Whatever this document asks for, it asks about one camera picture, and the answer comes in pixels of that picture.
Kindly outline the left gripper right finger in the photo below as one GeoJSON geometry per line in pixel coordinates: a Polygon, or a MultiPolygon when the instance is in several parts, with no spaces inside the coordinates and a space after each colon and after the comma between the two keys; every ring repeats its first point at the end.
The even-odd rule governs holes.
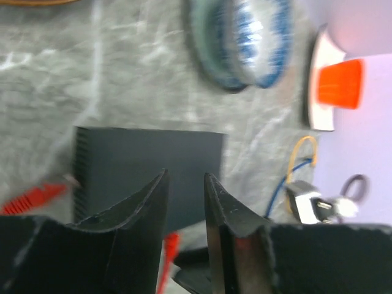
{"type": "Polygon", "coordinates": [[[279,224],[204,177],[214,293],[390,293],[391,227],[279,224]]]}

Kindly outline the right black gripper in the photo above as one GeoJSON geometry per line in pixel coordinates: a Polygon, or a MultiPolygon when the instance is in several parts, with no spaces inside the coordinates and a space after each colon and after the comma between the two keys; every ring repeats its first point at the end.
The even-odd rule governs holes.
{"type": "Polygon", "coordinates": [[[182,251],[173,264],[179,268],[173,280],[193,294],[211,294],[211,271],[207,247],[182,251]]]}

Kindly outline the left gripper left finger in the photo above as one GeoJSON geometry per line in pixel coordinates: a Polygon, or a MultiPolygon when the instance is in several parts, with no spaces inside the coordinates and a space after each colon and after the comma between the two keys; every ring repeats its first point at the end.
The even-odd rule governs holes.
{"type": "Polygon", "coordinates": [[[76,224],[1,217],[1,292],[154,293],[168,190],[163,170],[137,193],[76,224]]]}

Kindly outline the black network switch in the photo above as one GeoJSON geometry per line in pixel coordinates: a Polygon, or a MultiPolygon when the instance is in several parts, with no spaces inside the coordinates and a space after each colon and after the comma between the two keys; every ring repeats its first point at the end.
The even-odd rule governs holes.
{"type": "Polygon", "coordinates": [[[73,221],[138,192],[163,169],[170,177],[165,231],[203,221],[204,175],[220,176],[224,140],[224,134],[215,132],[78,127],[73,221]]]}

